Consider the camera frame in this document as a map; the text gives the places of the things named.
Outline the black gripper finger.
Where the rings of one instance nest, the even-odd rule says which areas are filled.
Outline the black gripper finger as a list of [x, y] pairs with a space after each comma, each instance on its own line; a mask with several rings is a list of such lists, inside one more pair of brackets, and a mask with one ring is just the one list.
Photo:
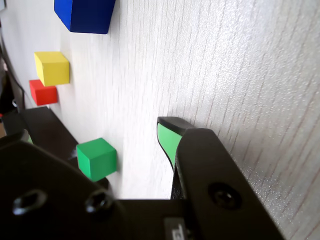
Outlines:
[[130, 240], [122, 208], [98, 184], [21, 134], [0, 140], [3, 240]]
[[187, 202], [186, 220], [194, 239], [283, 239], [213, 130], [160, 116], [157, 140], [173, 169], [171, 195]]

